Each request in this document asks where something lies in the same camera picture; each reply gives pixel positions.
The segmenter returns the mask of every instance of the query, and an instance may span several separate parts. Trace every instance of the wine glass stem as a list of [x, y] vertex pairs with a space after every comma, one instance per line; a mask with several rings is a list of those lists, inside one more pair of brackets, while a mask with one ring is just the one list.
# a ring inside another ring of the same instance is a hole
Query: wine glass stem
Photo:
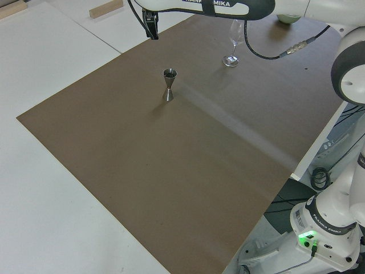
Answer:
[[235, 50], [236, 50], [236, 47], [237, 47], [237, 45], [236, 44], [233, 44], [233, 51], [232, 51], [232, 56], [234, 56], [234, 52], [235, 52]]

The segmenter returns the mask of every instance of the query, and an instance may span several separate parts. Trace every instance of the wine glass base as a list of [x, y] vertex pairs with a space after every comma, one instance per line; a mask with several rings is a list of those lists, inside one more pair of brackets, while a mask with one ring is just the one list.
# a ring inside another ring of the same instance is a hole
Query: wine glass base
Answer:
[[233, 55], [224, 56], [222, 59], [223, 64], [228, 67], [236, 67], [238, 65], [238, 61], [238, 58]]

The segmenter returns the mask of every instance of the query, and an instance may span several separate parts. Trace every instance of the wine glass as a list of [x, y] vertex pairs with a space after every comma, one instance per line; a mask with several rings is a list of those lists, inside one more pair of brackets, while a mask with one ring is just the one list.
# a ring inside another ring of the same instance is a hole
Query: wine glass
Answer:
[[230, 56], [224, 56], [222, 62], [228, 67], [236, 67], [239, 60], [234, 56], [234, 51], [236, 50], [237, 45], [244, 42], [244, 23], [242, 21], [233, 20], [229, 29], [229, 39], [233, 43], [233, 51]]

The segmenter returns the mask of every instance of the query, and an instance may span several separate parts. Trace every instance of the metal jigger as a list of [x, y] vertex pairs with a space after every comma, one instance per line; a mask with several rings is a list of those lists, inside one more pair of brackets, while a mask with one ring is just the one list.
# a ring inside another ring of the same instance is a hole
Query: metal jigger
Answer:
[[164, 78], [165, 78], [167, 88], [166, 88], [164, 96], [162, 96], [162, 98], [164, 98], [164, 100], [166, 102], [170, 102], [173, 100], [171, 85], [172, 85], [173, 81], [175, 80], [176, 75], [177, 75], [177, 72], [173, 68], [168, 68], [168, 69], [164, 70]]

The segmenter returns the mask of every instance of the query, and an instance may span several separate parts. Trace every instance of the brown mat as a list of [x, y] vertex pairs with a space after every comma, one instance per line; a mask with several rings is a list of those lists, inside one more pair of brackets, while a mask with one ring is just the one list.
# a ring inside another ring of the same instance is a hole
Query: brown mat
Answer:
[[[173, 274], [223, 271], [341, 103], [334, 31], [277, 61], [241, 46], [232, 69], [230, 23], [191, 17], [18, 118]], [[249, 35], [269, 55], [322, 28], [270, 17]]]

